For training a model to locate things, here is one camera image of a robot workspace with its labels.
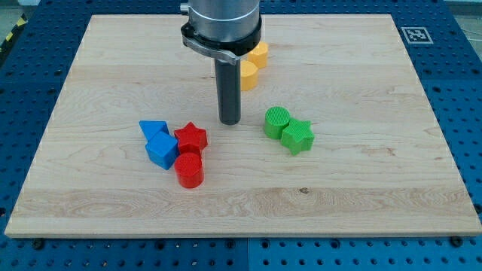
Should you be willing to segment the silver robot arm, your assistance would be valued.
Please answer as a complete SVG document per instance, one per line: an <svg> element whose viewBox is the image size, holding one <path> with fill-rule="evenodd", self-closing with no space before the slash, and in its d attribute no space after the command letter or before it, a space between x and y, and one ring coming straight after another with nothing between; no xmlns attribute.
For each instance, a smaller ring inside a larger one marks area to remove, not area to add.
<svg viewBox="0 0 482 271"><path fill-rule="evenodd" d="M261 40L259 0L187 0L182 43L193 51L236 65Z"/></svg>

